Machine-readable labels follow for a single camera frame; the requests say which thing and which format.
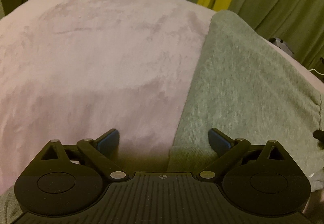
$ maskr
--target ribbed black surface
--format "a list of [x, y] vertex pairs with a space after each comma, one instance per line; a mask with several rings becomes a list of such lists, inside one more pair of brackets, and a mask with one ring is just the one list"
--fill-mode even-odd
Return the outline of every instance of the ribbed black surface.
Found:
[[136, 173], [113, 183], [93, 207], [73, 216], [26, 213], [17, 224], [310, 224], [301, 213], [264, 218], [232, 206], [213, 183], [190, 173]]

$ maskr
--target round metal screw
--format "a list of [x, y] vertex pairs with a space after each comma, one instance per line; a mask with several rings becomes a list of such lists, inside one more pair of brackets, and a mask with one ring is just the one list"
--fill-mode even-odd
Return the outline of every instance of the round metal screw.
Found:
[[211, 178], [215, 177], [215, 173], [212, 171], [202, 171], [202, 172], [200, 172], [199, 175], [205, 179], [211, 179]]
[[123, 171], [114, 171], [110, 174], [110, 177], [114, 179], [121, 179], [124, 178], [126, 174]]

